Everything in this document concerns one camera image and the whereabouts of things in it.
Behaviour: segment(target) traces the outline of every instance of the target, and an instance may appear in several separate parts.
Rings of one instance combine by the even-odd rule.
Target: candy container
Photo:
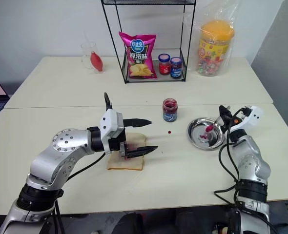
[[[233,36],[233,27],[223,20],[214,20],[201,27],[197,64],[199,74],[218,74]]]

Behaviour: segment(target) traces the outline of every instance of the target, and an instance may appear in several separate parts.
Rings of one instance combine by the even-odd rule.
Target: cable connector
[[[250,109],[249,107],[242,108],[241,110],[242,110],[244,116],[247,116],[247,117],[248,117],[248,116],[250,115],[250,113],[252,112],[252,109]]]

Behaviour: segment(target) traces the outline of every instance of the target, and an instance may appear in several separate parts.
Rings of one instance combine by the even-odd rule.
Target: label
[[[136,52],[132,47],[129,47],[130,57],[134,60],[135,63],[144,63],[147,59],[147,50],[148,45],[144,46],[141,52]]]
[[[213,45],[203,39],[199,41],[199,57],[205,60],[220,62],[224,59],[228,45]]]
[[[131,48],[135,53],[141,53],[144,50],[144,42],[141,39],[132,40]]]
[[[171,67],[171,76],[172,77],[180,77],[181,76],[181,67]]]
[[[177,119],[177,113],[166,113],[164,112],[164,120],[167,122],[173,122]]]
[[[169,65],[159,65],[159,72],[163,75],[167,75],[170,73],[170,64]]]

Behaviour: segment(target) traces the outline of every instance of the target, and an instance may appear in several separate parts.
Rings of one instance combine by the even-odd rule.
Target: silver plate
[[[187,135],[194,146],[202,150],[214,150],[224,142],[224,134],[219,123],[215,123],[216,127],[210,132],[207,139],[203,139],[203,135],[207,126],[213,124],[215,120],[210,118],[197,118],[191,121],[187,127]]]

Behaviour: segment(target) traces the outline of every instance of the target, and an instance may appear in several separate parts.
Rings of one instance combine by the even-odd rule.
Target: plastic bag
[[[215,76],[228,65],[232,51],[234,22],[242,0],[214,0],[195,13],[191,49],[196,51],[196,71]],[[185,22],[191,22],[191,13]]]

